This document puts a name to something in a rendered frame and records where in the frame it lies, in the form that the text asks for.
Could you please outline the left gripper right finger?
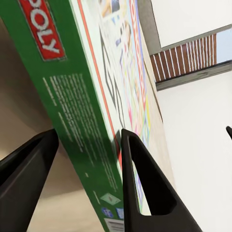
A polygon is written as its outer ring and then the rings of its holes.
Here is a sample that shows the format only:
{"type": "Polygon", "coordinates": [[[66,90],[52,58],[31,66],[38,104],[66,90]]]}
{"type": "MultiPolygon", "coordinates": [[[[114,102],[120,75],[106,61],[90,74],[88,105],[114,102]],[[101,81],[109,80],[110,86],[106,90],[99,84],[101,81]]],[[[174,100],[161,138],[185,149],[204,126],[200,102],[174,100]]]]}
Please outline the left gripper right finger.
{"type": "Polygon", "coordinates": [[[203,232],[134,132],[121,130],[121,148],[125,232],[203,232]],[[132,162],[151,216],[140,213],[132,162]]]}

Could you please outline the board game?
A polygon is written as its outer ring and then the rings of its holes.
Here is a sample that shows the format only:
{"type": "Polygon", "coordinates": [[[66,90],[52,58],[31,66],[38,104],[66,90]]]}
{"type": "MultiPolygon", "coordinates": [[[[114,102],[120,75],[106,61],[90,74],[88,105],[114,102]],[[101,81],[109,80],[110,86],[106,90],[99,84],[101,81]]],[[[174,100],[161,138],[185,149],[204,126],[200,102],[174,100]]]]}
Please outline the board game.
{"type": "Polygon", "coordinates": [[[104,231],[125,232],[121,130],[148,150],[151,127],[137,0],[0,0],[0,16],[104,231]]]}

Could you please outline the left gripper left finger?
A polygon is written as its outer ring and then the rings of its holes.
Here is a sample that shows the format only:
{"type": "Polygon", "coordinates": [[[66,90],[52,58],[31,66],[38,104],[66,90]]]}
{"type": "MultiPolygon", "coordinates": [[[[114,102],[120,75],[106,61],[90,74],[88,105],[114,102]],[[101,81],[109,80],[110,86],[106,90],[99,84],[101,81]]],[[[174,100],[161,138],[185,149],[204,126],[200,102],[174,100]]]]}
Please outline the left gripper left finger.
{"type": "Polygon", "coordinates": [[[0,160],[0,232],[27,232],[58,148],[51,129],[0,160]]]}

